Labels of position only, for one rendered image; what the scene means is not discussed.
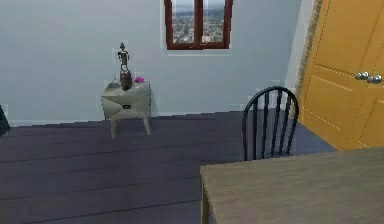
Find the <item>dark furniture piece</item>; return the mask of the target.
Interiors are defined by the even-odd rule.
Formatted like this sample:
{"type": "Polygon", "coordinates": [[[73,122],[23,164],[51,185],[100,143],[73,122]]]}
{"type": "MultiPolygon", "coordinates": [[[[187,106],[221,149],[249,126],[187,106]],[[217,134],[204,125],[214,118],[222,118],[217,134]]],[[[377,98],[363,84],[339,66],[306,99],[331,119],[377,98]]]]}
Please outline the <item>dark furniture piece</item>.
{"type": "Polygon", "coordinates": [[[5,113],[0,106],[0,137],[3,136],[5,133],[7,133],[10,130],[10,126],[8,123],[8,120],[5,116],[5,113]]]}

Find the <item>dark bronze figure statue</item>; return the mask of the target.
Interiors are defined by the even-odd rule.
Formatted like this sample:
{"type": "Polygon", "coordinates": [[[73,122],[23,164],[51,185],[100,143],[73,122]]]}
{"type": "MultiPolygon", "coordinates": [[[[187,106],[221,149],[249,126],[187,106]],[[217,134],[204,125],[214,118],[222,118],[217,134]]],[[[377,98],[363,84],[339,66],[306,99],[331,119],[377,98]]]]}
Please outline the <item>dark bronze figure statue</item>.
{"type": "Polygon", "coordinates": [[[123,91],[127,91],[132,86],[132,76],[128,68],[129,54],[125,50],[125,44],[120,44],[120,51],[118,52],[119,60],[121,61],[120,65],[120,82],[123,91]]]}

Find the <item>red framed window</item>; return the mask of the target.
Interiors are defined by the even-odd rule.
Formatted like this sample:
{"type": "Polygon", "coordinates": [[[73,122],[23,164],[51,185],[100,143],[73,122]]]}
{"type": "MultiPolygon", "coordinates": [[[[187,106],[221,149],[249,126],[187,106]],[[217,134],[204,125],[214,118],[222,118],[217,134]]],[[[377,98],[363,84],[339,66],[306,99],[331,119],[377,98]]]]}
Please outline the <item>red framed window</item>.
{"type": "Polygon", "coordinates": [[[228,49],[233,1],[163,0],[166,49],[228,49]]]}

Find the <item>black spindle back chair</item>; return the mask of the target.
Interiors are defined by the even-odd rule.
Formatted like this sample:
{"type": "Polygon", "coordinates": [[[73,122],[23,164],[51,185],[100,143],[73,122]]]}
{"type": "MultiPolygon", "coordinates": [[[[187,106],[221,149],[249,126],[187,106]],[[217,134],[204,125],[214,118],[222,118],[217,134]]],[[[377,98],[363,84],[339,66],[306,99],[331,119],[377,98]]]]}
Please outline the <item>black spindle back chair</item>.
{"type": "Polygon", "coordinates": [[[299,114],[298,100],[286,87],[256,93],[242,113],[243,160],[290,156],[299,114]]]}

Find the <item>yellow wooden door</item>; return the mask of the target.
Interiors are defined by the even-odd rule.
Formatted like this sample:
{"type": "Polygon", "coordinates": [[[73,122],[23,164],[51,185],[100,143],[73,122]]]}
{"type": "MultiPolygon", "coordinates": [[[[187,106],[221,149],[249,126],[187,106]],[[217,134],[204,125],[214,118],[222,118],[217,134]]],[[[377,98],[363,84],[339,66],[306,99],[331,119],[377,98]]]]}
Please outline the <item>yellow wooden door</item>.
{"type": "Polygon", "coordinates": [[[384,0],[319,0],[313,24],[300,123],[338,150],[384,146],[384,0]]]}

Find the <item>beige bedside table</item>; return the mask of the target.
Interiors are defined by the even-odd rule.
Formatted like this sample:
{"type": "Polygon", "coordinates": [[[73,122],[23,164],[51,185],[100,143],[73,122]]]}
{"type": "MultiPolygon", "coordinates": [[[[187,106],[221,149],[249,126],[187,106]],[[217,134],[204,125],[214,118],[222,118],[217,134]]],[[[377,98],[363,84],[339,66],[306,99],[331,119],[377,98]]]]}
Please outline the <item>beige bedside table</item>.
{"type": "Polygon", "coordinates": [[[106,120],[111,122],[111,136],[116,137],[118,120],[142,119],[145,131],[151,134],[149,119],[151,118],[150,82],[134,84],[124,91],[118,83],[110,83],[101,95],[103,112],[106,120]]]}

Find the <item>silver round door knob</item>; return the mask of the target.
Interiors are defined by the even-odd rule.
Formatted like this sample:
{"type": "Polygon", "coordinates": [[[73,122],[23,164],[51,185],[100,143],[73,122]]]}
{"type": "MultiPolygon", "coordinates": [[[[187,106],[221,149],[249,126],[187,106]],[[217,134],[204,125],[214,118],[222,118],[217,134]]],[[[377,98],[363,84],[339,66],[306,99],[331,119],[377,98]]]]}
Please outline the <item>silver round door knob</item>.
{"type": "Polygon", "coordinates": [[[369,84],[380,84],[382,82],[381,75],[370,76],[368,72],[358,72],[355,74],[356,80],[363,80],[369,84]]]}

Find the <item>brown wooden table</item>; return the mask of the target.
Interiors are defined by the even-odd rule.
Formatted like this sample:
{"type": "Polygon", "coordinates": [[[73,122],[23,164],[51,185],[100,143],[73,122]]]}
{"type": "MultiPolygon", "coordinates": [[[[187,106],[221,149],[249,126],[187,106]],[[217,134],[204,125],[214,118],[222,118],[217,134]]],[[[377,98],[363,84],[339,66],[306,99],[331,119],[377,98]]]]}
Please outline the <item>brown wooden table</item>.
{"type": "Polygon", "coordinates": [[[384,147],[200,168],[200,224],[384,224],[384,147]]]}

